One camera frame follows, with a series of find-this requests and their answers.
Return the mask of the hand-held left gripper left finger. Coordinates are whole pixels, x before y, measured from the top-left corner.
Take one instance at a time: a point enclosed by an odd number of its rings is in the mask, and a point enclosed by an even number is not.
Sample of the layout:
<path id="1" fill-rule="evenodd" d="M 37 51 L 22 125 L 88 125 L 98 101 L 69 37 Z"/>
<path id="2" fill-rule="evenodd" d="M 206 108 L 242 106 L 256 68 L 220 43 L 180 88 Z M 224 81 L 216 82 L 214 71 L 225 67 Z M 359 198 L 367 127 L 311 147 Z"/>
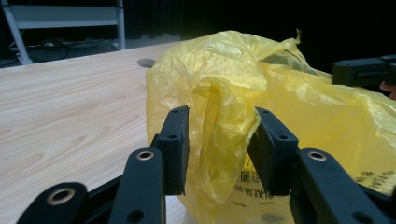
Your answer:
<path id="1" fill-rule="evenodd" d="M 165 194 L 185 194 L 190 153 L 189 108 L 186 105 L 168 112 L 161 131 L 154 135 L 151 144 L 163 156 Z"/>

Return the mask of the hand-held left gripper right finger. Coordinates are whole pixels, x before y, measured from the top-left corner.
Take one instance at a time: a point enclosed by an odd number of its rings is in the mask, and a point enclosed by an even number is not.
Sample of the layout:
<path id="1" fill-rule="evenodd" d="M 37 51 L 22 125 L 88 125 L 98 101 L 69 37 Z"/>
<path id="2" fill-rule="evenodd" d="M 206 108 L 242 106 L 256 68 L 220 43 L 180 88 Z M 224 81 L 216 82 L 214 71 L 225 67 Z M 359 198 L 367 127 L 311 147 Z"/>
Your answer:
<path id="1" fill-rule="evenodd" d="M 291 165 L 298 155 L 298 138 L 269 110 L 256 108 L 261 122 L 247 154 L 268 196 L 290 194 Z"/>

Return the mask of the yellow plastic bag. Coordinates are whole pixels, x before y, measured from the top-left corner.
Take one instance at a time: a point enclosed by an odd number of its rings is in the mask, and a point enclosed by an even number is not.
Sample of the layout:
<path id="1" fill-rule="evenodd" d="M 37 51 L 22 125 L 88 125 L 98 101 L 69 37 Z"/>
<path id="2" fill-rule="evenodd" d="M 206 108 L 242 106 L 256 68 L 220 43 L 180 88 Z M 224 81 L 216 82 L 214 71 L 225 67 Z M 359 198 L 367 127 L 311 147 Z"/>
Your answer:
<path id="1" fill-rule="evenodd" d="M 396 101 L 339 86 L 310 67 L 295 39 L 235 31 L 188 40 L 147 72 L 147 131 L 190 110 L 190 156 L 181 202 L 198 224 L 294 224 L 287 197 L 265 193 L 247 153 L 257 108 L 276 115 L 300 147 L 333 155 L 358 183 L 396 187 Z"/>

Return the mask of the white metal stand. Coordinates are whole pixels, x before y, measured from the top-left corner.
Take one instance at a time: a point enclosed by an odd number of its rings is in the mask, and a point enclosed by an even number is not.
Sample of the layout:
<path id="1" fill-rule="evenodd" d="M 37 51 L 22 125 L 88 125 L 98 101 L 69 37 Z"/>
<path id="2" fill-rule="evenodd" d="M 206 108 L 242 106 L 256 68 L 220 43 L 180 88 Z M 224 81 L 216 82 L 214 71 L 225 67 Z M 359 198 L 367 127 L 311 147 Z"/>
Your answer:
<path id="1" fill-rule="evenodd" d="M 11 5 L 8 0 L 0 0 L 8 27 L 18 49 L 17 58 L 22 65 L 32 64 L 21 37 L 21 30 L 89 27 L 116 25 L 118 43 L 115 48 L 126 49 L 124 9 L 122 0 L 115 0 L 115 6 L 29 6 Z"/>

